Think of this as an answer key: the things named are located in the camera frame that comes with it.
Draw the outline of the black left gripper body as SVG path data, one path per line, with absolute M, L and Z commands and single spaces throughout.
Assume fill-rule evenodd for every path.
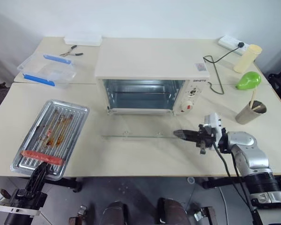
M 26 189 L 16 189 L 11 196 L 10 205 L 24 209 L 40 209 L 44 206 L 46 199 L 47 194 L 43 192 L 29 194 Z

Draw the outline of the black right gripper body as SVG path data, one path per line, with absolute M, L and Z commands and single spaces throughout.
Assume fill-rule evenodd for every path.
M 199 124 L 196 147 L 200 149 L 200 154 L 206 153 L 206 148 L 211 148 L 216 142 L 216 129 L 211 126 Z

